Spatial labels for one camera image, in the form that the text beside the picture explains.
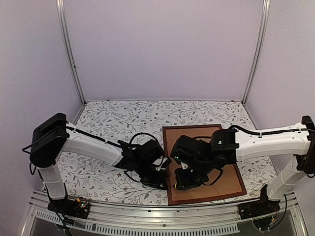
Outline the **red-brown wooden picture frame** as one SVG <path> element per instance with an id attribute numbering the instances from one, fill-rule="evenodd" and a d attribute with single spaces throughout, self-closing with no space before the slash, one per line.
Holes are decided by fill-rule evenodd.
<path id="1" fill-rule="evenodd" d="M 176 140 L 181 135 L 187 135 L 189 137 L 210 137 L 212 133 L 219 129 L 222 129 L 220 124 L 165 126 L 162 128 L 164 153 L 166 156 L 170 155 Z M 168 172 L 167 197 L 170 206 L 224 200 L 243 196 L 247 193 L 239 168 L 236 164 L 224 166 L 223 174 L 215 184 L 211 186 L 202 185 L 187 191 L 178 190 L 174 187 L 176 183 L 175 170 L 177 168 L 181 170 L 182 166 L 177 164 L 175 160 L 172 160 L 166 168 Z"/>

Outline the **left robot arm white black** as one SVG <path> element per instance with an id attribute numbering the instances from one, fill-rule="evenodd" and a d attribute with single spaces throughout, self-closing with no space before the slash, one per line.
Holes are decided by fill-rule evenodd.
<path id="1" fill-rule="evenodd" d="M 164 151 L 158 140 L 151 135 L 144 144 L 135 144 L 132 136 L 129 142 L 108 141 L 104 138 L 78 129 L 67 121 L 66 115 L 56 113 L 34 129 L 32 142 L 22 148 L 29 155 L 30 163 L 38 168 L 47 188 L 48 197 L 62 213 L 70 213 L 72 200 L 62 180 L 57 159 L 63 152 L 91 157 L 125 172 L 136 172 L 140 183 L 154 189 L 167 190 Z"/>

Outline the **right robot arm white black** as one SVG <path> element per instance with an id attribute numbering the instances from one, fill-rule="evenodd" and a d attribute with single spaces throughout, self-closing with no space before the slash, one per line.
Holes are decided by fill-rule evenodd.
<path id="1" fill-rule="evenodd" d="M 315 124 L 310 116 L 290 126 L 258 131 L 232 125 L 215 131 L 209 142 L 180 136 L 170 154 L 181 165 L 174 172 L 174 187 L 185 191 L 207 185 L 208 174 L 214 169 L 222 172 L 225 165 L 238 161 L 286 154 L 293 158 L 261 189 L 260 200 L 254 204 L 258 214 L 265 214 L 301 178 L 315 175 Z"/>

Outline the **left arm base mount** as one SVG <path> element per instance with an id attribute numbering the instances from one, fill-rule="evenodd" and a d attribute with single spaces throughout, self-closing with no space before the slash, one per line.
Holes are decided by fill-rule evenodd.
<path id="1" fill-rule="evenodd" d="M 49 197 L 49 201 L 48 210 L 61 215 L 87 219 L 90 213 L 91 201 L 83 197 L 75 200 L 69 199 L 68 196 L 61 200 L 52 200 Z"/>

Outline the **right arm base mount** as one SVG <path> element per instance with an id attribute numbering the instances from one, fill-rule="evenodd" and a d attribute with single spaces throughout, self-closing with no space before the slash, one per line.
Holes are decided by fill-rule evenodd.
<path id="1" fill-rule="evenodd" d="M 257 201 L 239 204 L 238 212 L 241 219 L 249 219 L 279 211 L 279 204 L 280 200 L 272 201 L 266 197 Z"/>

